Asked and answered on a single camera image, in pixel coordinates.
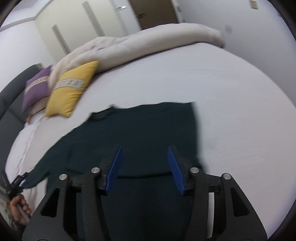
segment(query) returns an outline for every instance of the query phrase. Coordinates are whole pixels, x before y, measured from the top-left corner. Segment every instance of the white bed sheet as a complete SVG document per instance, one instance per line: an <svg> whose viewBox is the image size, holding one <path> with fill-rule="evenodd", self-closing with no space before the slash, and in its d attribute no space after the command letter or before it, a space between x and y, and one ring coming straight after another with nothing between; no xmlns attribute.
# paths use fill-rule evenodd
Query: white bed sheet
<svg viewBox="0 0 296 241"><path fill-rule="evenodd" d="M230 173L271 236L296 198L296 110L264 73L210 44L157 53L98 76L69 119L41 119L21 171L32 170L90 112L160 102L196 102L206 172ZM33 209L45 185L25 191Z"/></svg>
<svg viewBox="0 0 296 241"><path fill-rule="evenodd" d="M5 164L5 172L9 182L12 182L20 173L23 161L26 157L28 148L33 140L35 131L37 130L44 111L40 111L31 117L30 124L26 123L24 128L19 132L10 149Z"/></svg>

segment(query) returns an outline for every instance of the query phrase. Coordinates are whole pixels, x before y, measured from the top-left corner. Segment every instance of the door handle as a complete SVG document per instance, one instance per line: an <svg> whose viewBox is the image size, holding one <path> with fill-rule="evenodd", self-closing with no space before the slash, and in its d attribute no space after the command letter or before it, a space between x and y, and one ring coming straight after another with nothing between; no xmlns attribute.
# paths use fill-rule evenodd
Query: door handle
<svg viewBox="0 0 296 241"><path fill-rule="evenodd" d="M138 14L137 15L137 18L138 19L141 19L141 18L143 18L143 17L145 17L146 16L146 13L141 13L141 14Z"/></svg>
<svg viewBox="0 0 296 241"><path fill-rule="evenodd" d="M127 6L121 6L121 7L115 8L115 10L118 12L118 11L126 9L126 8L127 8Z"/></svg>
<svg viewBox="0 0 296 241"><path fill-rule="evenodd" d="M92 24L92 26L94 27L97 35L99 37L100 36L105 36L104 31L102 30L100 23L98 22L98 20L97 20L97 18L95 16L91 6L89 5L89 2L88 1L83 2L82 6L83 6L83 8L84 8L84 10L85 10L91 24Z"/></svg>
<svg viewBox="0 0 296 241"><path fill-rule="evenodd" d="M61 32L59 31L57 25L53 25L52 26L52 31L54 32L54 35L56 36L58 42L60 43L62 49L64 50L65 54L69 54L71 53L71 50L69 49L66 41L64 40Z"/></svg>

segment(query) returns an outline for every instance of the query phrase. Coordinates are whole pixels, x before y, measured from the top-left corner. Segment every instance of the yellow pillow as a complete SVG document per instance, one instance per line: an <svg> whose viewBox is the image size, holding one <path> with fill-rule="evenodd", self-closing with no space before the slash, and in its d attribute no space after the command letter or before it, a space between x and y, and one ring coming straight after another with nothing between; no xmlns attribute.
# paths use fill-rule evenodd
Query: yellow pillow
<svg viewBox="0 0 296 241"><path fill-rule="evenodd" d="M49 97L45 116L62 115L69 118L98 64L98 61L93 61L63 73Z"/></svg>

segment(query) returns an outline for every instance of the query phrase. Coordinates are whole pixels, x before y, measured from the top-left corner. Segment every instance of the fingers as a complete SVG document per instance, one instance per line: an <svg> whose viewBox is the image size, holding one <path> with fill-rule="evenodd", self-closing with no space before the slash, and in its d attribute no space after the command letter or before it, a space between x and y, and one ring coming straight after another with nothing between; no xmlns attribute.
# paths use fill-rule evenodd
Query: fingers
<svg viewBox="0 0 296 241"><path fill-rule="evenodd" d="M32 214L32 210L29 208L26 214L29 214L29 215Z"/></svg>
<svg viewBox="0 0 296 241"><path fill-rule="evenodd" d="M21 201L21 203L22 203L22 206L27 205L27 201L26 201L26 199L23 199L23 200Z"/></svg>
<svg viewBox="0 0 296 241"><path fill-rule="evenodd" d="M16 196L14 197L11 201L10 201L10 206L16 206L17 203L20 201L20 196Z"/></svg>
<svg viewBox="0 0 296 241"><path fill-rule="evenodd" d="M25 204L22 209L24 210L24 212L27 212L29 210L29 205Z"/></svg>
<svg viewBox="0 0 296 241"><path fill-rule="evenodd" d="M31 122L31 116L30 115L26 118L26 122L28 122L30 124L30 122Z"/></svg>

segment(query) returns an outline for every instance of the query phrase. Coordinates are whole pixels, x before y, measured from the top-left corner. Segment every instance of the closet door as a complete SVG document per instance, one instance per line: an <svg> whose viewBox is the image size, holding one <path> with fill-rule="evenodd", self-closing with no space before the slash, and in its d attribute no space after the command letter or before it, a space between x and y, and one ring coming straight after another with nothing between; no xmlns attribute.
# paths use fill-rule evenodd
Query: closet door
<svg viewBox="0 0 296 241"><path fill-rule="evenodd" d="M141 26L133 11L129 0L111 0L114 2L115 9L122 19L128 34L135 34L141 31Z"/></svg>
<svg viewBox="0 0 296 241"><path fill-rule="evenodd" d="M112 0L87 0L86 2L89 3L106 36L124 37L128 35Z"/></svg>
<svg viewBox="0 0 296 241"><path fill-rule="evenodd" d="M81 0L54 0L36 19L41 36L56 60L98 37L82 3Z"/></svg>

